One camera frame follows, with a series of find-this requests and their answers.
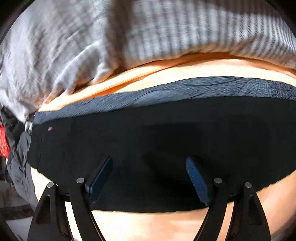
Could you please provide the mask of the red embroidered pillow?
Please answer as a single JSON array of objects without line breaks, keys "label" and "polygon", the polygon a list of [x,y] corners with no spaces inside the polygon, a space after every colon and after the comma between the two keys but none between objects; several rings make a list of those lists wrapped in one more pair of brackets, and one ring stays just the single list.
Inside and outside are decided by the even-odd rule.
[{"label": "red embroidered pillow", "polygon": [[6,139],[6,132],[4,130],[4,126],[0,126],[0,154],[4,158],[8,158],[10,154],[10,146]]}]

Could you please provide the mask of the black pants with patterned trim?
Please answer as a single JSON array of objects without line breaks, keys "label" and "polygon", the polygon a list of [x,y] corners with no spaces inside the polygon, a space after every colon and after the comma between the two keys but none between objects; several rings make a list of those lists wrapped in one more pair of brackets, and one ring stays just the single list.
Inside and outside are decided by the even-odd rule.
[{"label": "black pants with patterned trim", "polygon": [[202,208],[186,172],[192,158],[219,177],[261,190],[295,170],[295,87],[259,78],[190,78],[36,113],[29,164],[66,187],[107,158],[113,170],[93,209]]}]

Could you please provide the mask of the grey striped duvet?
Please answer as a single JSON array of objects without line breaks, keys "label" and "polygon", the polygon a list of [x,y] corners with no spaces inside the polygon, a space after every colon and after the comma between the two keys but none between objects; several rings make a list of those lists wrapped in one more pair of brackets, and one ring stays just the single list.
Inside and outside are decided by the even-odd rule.
[{"label": "grey striped duvet", "polygon": [[1,43],[1,106],[20,120],[115,71],[223,52],[295,68],[295,37],[266,1],[34,1]]}]

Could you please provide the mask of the grey button jacket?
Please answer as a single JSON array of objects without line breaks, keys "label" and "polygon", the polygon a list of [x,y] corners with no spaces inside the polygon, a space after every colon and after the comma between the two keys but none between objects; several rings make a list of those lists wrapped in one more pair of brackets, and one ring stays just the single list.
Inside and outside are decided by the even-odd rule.
[{"label": "grey button jacket", "polygon": [[32,122],[22,123],[13,113],[3,107],[1,121],[4,125],[6,138],[10,146],[10,154],[6,162],[8,174],[13,181],[20,197],[29,203],[33,210],[36,209],[38,200],[32,180],[31,166],[27,161],[31,144]]}]

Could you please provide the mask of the peach bed sheet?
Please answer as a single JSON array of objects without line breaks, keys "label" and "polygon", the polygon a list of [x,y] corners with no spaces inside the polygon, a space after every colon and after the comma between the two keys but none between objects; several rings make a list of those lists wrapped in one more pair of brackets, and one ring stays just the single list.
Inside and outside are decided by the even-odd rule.
[{"label": "peach bed sheet", "polygon": [[[181,80],[197,78],[202,90],[193,93],[209,97],[210,77],[236,77],[242,94],[270,96],[271,85],[280,83],[295,86],[295,69],[263,60],[232,56],[225,53],[200,53],[172,60],[143,64],[122,73],[113,73],[107,80],[62,94],[43,104],[35,114],[35,122],[44,123],[65,116],[85,115],[97,111],[175,100],[188,96],[181,89]],[[182,240],[193,236],[194,227],[201,226],[206,209],[164,213],[138,211],[95,211],[95,219],[105,217],[118,224],[125,240],[151,240],[153,237]]]}]

